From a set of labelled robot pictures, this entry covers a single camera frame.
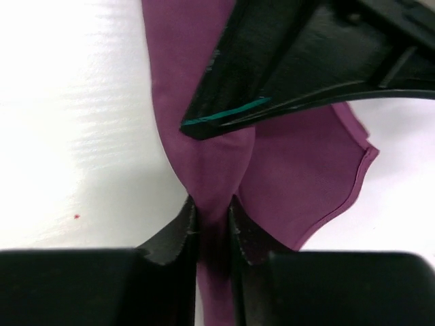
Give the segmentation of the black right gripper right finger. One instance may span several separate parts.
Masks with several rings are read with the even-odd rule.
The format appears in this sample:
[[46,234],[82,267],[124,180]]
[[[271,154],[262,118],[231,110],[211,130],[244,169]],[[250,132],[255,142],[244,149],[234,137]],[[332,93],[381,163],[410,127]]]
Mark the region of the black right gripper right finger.
[[237,325],[434,324],[434,270],[417,255],[293,251],[237,198],[228,226]]

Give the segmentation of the purple cloth napkin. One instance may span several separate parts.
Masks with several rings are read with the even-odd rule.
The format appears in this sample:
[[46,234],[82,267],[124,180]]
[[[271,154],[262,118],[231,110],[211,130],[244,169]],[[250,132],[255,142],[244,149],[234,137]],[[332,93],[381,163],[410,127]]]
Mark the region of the purple cloth napkin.
[[378,151],[346,103],[274,118],[206,141],[181,119],[233,7],[231,1],[144,1],[152,99],[162,146],[198,211],[197,279],[206,325],[234,325],[228,207],[291,249],[357,199]]

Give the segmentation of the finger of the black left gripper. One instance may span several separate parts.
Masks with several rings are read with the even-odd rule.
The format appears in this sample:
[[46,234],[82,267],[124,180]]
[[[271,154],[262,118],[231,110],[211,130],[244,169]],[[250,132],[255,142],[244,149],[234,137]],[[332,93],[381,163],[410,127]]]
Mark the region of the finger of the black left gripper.
[[180,129],[203,140],[389,97],[434,98],[429,1],[237,1]]

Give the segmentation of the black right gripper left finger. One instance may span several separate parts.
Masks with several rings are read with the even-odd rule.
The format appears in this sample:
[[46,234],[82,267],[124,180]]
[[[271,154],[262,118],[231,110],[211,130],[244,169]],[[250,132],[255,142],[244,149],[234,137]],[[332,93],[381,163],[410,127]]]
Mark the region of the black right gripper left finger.
[[193,325],[198,231],[187,199],[135,248],[1,252],[2,325]]

